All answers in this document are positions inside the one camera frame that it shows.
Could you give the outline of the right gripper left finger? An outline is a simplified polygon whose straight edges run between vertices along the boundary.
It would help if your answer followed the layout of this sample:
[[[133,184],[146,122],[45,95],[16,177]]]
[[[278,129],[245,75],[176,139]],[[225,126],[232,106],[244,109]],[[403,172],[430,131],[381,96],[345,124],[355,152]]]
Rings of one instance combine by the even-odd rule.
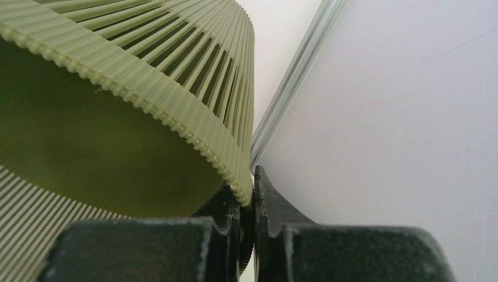
[[[53,243],[38,281],[238,281],[253,210],[227,185],[190,217],[79,220]]]

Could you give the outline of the green mesh waste bin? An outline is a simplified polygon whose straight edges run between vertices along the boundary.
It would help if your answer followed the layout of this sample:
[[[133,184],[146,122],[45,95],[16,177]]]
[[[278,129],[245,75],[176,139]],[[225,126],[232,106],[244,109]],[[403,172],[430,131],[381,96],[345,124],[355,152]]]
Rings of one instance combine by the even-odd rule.
[[[1,280],[79,220],[251,207],[254,28],[236,1],[1,2]]]

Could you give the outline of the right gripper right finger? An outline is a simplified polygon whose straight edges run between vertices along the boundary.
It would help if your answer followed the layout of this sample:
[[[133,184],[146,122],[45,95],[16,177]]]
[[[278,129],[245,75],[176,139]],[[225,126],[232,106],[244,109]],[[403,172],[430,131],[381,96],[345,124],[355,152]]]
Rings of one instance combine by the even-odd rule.
[[[455,281],[437,241],[403,226],[314,222],[254,171],[256,281]]]

